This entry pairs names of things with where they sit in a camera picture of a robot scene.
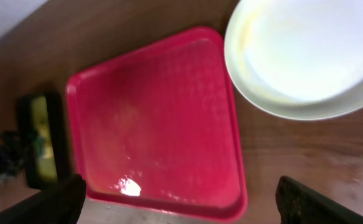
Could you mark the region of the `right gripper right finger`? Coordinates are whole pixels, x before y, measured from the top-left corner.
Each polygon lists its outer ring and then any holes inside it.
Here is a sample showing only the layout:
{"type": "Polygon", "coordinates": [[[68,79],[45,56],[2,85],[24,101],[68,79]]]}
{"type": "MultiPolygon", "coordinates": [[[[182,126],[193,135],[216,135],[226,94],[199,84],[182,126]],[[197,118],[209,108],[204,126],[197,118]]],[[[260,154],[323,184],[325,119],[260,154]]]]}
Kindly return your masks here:
{"type": "Polygon", "coordinates": [[[363,224],[363,216],[299,183],[279,179],[275,194],[281,224],[363,224]]]}

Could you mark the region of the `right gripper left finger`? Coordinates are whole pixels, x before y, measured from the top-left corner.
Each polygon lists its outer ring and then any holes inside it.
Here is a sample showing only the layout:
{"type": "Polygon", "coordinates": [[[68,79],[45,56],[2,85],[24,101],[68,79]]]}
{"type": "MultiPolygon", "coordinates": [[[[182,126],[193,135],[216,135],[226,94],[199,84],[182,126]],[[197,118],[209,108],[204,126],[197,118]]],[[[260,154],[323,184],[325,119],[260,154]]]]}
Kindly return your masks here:
{"type": "Polygon", "coordinates": [[[0,224],[76,224],[86,198],[80,174],[0,212],[0,224]]]}

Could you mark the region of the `cream white plate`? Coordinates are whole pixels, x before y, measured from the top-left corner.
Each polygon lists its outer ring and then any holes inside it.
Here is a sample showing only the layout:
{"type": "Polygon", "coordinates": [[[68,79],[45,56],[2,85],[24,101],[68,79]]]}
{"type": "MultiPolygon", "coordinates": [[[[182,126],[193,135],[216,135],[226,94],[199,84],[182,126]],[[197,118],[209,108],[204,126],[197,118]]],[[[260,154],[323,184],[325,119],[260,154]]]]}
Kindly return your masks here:
{"type": "Polygon", "coordinates": [[[363,0],[239,1],[224,58],[240,94],[281,118],[363,108],[363,0]]]}

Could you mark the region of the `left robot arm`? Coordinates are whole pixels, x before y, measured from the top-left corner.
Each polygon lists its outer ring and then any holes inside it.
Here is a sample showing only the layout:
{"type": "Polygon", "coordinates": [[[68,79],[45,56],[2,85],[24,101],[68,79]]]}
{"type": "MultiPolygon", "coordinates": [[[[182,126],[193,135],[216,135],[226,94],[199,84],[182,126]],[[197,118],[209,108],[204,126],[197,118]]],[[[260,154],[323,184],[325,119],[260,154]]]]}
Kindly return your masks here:
{"type": "Polygon", "coordinates": [[[22,142],[18,131],[4,131],[0,143],[0,181],[16,177],[25,168],[32,143],[22,142]]]}

